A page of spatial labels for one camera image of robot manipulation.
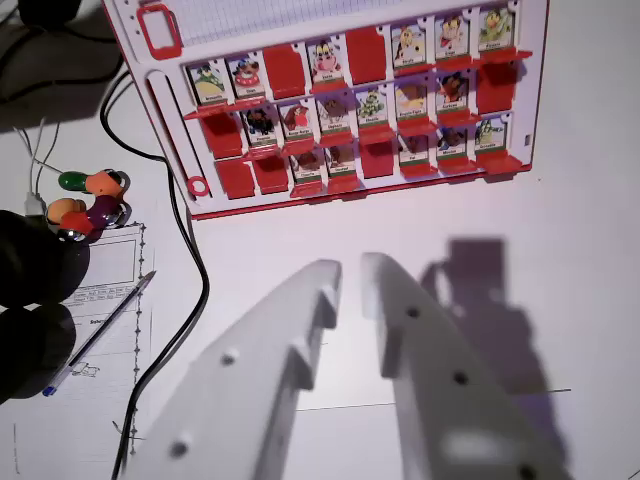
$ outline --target white cable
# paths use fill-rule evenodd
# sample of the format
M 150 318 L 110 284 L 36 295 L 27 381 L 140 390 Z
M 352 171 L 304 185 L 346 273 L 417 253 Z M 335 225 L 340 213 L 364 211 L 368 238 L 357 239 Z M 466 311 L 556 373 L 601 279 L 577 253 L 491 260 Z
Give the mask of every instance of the white cable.
M 16 127 L 12 128 L 18 134 L 20 140 L 22 140 L 24 148 L 27 149 L 27 155 L 29 155 L 29 157 L 33 157 L 33 152 L 31 151 L 31 142 L 29 141 L 29 135 L 27 134 L 26 130 L 24 128 L 21 128 L 20 130 L 18 130 Z M 33 189 L 31 188 L 31 175 L 29 175 L 29 192 L 33 192 Z
M 40 119 L 40 128 L 38 129 L 38 137 L 36 139 L 36 145 L 31 153 L 31 165 L 29 166 L 29 193 L 33 193 L 33 164 L 35 163 L 36 154 L 38 153 L 38 147 L 40 147 L 40 140 L 42 139 L 42 130 L 44 129 L 44 121 L 46 117 Z

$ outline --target white table surface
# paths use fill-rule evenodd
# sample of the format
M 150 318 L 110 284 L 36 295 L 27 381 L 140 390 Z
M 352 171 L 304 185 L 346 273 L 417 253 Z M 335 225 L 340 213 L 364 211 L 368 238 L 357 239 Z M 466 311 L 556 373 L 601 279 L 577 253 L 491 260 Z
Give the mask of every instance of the white table surface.
M 189 360 L 257 300 L 306 263 L 336 259 L 344 269 L 338 329 L 325 337 L 315 391 L 301 398 L 286 478 L 401 478 L 391 386 L 378 375 L 374 327 L 360 308 L 359 257 L 382 251 L 420 277 L 446 260 L 452 240 L 498 239 L 506 254 L 502 312 L 517 312 L 513 321 L 524 328 L 513 362 L 505 357 L 510 381 L 527 391 L 527 376 L 541 374 L 547 389 L 570 389 L 552 394 L 545 411 L 553 414 L 575 478 L 633 475 L 640 469 L 637 45 L 639 2 L 552 2 L 534 167 L 512 181 L 197 222 L 211 298 L 196 330 L 149 387 L 152 413 Z M 28 101 L 21 105 L 29 108 Z M 135 89 L 113 109 L 111 123 L 128 143 L 159 152 Z M 47 147 L 52 131 L 47 127 Z M 0 152 L 0 206 L 21 213 L 28 162 L 18 137 L 0 135 Z M 112 143 L 97 116 L 63 123 L 50 161 L 63 170 L 109 167 L 130 175 L 133 219 L 155 239 L 152 343 L 159 352 L 200 291 L 171 216 L 164 167 Z M 46 172 L 42 194 L 49 201 L 63 195 Z M 486 328 L 493 345 L 504 347 L 514 332 L 504 323 L 509 315 L 502 318 L 487 319 Z M 539 371 L 522 365 L 517 377 L 523 352 Z

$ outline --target black object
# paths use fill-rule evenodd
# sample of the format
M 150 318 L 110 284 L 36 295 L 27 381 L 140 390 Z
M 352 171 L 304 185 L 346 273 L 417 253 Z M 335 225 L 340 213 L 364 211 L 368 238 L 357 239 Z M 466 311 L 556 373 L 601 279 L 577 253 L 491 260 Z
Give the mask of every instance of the black object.
M 61 28 L 76 18 L 81 0 L 18 0 L 22 23 L 48 30 Z
M 24 308 L 0 314 L 0 403 L 3 403 L 38 369 L 44 356 L 42 319 Z
M 122 424 L 122 433 L 120 435 L 120 444 L 118 445 L 118 452 L 116 453 L 116 461 L 113 466 L 113 472 L 111 473 L 112 480 L 117 480 L 120 475 L 120 469 L 126 468 L 127 464 L 127 450 L 129 445 L 129 435 L 131 432 L 131 426 L 133 421 L 133 415 L 136 411 L 136 403 L 138 402 L 138 398 L 142 394 L 142 391 L 145 389 L 147 384 L 153 379 L 153 377 L 158 373 L 162 367 L 171 359 L 173 354 L 180 348 L 182 342 L 189 336 L 193 327 L 195 327 L 200 315 L 202 315 L 202 311 L 207 304 L 207 300 L 209 299 L 209 275 L 207 274 L 207 269 L 202 261 L 202 257 L 200 257 L 200 252 L 198 251 L 198 247 L 195 244 L 195 240 L 193 240 L 193 232 L 191 236 L 187 233 L 187 230 L 182 223 L 182 218 L 180 217 L 180 212 L 178 211 L 178 204 L 176 201 L 176 191 L 174 186 L 174 177 L 171 172 L 171 168 L 167 163 L 164 157 L 159 155 L 151 155 L 150 153 L 143 152 L 138 150 L 137 148 L 133 148 L 132 146 L 124 143 L 118 136 L 111 130 L 108 122 L 108 111 L 107 107 L 113 94 L 120 83 L 130 74 L 130 72 L 124 72 L 122 75 L 118 77 L 118 79 L 113 82 L 109 90 L 107 91 L 104 100 L 102 101 L 102 105 L 100 107 L 100 123 L 102 124 L 102 128 L 104 131 L 111 137 L 111 139 L 120 145 L 125 150 L 135 153 L 143 158 L 148 160 L 154 160 L 157 162 L 163 162 L 167 167 L 167 180 L 169 182 L 169 199 L 171 200 L 171 210 L 173 211 L 173 218 L 178 225 L 178 230 L 182 234 L 182 239 L 184 240 L 189 253 L 191 254 L 191 258 L 193 259 L 196 267 L 198 268 L 198 272 L 200 273 L 200 277 L 202 278 L 202 291 L 200 292 L 200 297 L 196 302 L 193 310 L 184 321 L 184 323 L 180 326 L 175 335 L 169 340 L 169 342 L 164 346 L 162 351 L 158 354 L 156 359 L 153 361 L 151 366 L 142 374 L 138 383 L 133 387 L 133 391 L 131 392 L 131 396 L 129 397 L 129 402 L 127 403 L 127 410 L 124 415 L 124 422 Z
M 0 305 L 58 303 L 80 285 L 89 266 L 88 246 L 60 242 L 44 217 L 0 210 L 0 225 Z
M 73 318 L 64 305 L 31 311 L 17 307 L 0 314 L 0 404 L 40 395 L 75 341 Z

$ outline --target white paper surface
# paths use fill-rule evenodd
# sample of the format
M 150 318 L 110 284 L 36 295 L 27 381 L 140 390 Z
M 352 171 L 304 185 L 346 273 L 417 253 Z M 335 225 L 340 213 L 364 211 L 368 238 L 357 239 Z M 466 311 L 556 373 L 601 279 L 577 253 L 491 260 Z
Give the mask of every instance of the white paper surface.
M 152 270 L 145 227 L 104 232 L 91 245 L 89 270 L 64 303 L 73 316 L 77 349 L 117 303 Z M 148 292 L 134 299 L 52 397 L 40 394 L 0 407 L 0 478 L 110 478 L 129 394 L 149 363 Z M 135 428 L 145 425 L 138 406 Z M 132 448 L 141 440 L 134 439 Z
M 402 0 L 166 0 L 185 46 L 336 17 Z

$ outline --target cartoon character picture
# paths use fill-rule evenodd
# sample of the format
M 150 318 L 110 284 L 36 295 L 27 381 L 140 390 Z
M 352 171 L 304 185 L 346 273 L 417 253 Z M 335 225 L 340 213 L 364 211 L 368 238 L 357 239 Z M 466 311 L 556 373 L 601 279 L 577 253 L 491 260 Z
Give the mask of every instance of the cartoon character picture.
M 187 67 L 189 81 L 198 104 L 206 105 L 226 100 L 220 72 L 208 63 Z
M 424 85 L 396 85 L 396 117 L 398 119 L 427 115 L 427 87 Z
M 340 47 L 338 45 L 325 39 L 315 44 L 309 44 L 307 50 L 313 83 L 331 82 L 342 78 Z
M 358 124 L 371 126 L 387 121 L 387 99 L 377 89 L 356 92 Z
M 398 135 L 398 156 L 402 165 L 429 163 L 429 138 L 426 135 Z
M 469 53 L 469 24 L 462 15 L 436 20 L 436 60 Z
M 438 158 L 452 155 L 460 156 L 467 150 L 466 130 L 442 128 L 438 140 Z
M 403 25 L 391 29 L 393 66 L 402 68 L 425 63 L 424 32 L 418 25 Z
M 329 176 L 345 175 L 355 171 L 355 158 L 351 145 L 325 149 Z
M 478 50 L 487 51 L 509 47 L 513 43 L 513 19 L 515 14 L 507 8 L 480 12 L 480 37 Z
M 287 138 L 302 138 L 313 135 L 309 120 L 309 109 L 299 102 L 280 107 L 280 116 Z
M 291 170 L 296 183 L 306 183 L 321 180 L 320 167 L 322 162 L 318 159 L 317 152 L 305 152 L 289 157 Z
M 467 105 L 469 79 L 461 72 L 438 77 L 440 88 L 436 92 L 436 111 L 451 112 L 460 110 Z
M 322 133 L 349 130 L 349 110 L 337 96 L 318 99 L 316 104 Z
M 252 147 L 270 145 L 277 142 L 273 120 L 262 108 L 242 113 L 249 143 Z
M 233 77 L 233 88 L 238 98 L 255 97 L 264 93 L 260 83 L 260 64 L 249 57 L 227 60 Z
M 476 124 L 476 151 L 491 152 L 506 148 L 507 129 L 500 117 Z

